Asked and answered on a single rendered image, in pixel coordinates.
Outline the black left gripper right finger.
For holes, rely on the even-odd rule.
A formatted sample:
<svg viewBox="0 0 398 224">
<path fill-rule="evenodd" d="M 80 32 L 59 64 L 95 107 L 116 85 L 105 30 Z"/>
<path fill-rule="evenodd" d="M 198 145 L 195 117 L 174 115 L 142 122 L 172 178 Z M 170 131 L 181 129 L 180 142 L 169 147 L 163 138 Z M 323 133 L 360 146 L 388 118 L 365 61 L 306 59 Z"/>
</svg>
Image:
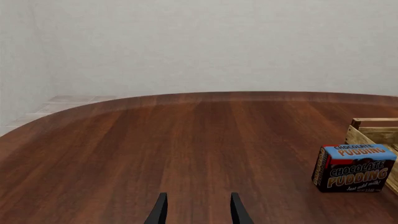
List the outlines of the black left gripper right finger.
<svg viewBox="0 0 398 224">
<path fill-rule="evenodd" d="M 230 210 L 232 224 L 254 224 L 253 220 L 245 209 L 239 194 L 236 192 L 231 194 Z"/>
</svg>

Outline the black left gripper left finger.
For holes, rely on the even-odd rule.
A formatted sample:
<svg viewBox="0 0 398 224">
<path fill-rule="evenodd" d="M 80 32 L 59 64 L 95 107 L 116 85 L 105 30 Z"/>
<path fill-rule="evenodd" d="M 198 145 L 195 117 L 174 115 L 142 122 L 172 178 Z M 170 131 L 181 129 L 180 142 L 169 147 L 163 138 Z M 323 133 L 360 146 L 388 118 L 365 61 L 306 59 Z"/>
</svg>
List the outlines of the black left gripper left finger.
<svg viewBox="0 0 398 224">
<path fill-rule="evenodd" d="M 167 219 L 167 210 L 167 193 L 162 192 L 159 194 L 157 201 L 144 224 L 165 224 Z"/>
</svg>

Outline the wooden slat tray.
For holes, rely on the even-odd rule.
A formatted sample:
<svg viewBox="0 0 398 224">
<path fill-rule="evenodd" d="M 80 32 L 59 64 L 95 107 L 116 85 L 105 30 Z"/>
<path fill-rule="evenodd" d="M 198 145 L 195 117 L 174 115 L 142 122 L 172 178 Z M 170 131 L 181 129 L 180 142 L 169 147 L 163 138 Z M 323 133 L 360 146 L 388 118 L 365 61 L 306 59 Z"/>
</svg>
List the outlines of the wooden slat tray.
<svg viewBox="0 0 398 224">
<path fill-rule="evenodd" d="M 382 123 L 387 126 L 361 126 L 362 123 Z M 392 151 L 397 159 L 386 185 L 398 195 L 398 118 L 354 118 L 345 137 L 348 144 L 381 144 Z"/>
</svg>

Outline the chocolate pudding box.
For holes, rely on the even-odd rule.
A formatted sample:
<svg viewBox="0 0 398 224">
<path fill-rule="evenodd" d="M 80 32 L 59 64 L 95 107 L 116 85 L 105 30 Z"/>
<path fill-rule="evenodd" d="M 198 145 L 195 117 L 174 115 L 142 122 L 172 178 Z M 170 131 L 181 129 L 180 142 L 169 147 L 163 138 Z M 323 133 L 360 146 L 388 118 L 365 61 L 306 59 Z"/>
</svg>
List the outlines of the chocolate pudding box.
<svg viewBox="0 0 398 224">
<path fill-rule="evenodd" d="M 380 192 L 397 159 L 380 144 L 324 145 L 311 181 L 321 192 Z"/>
</svg>

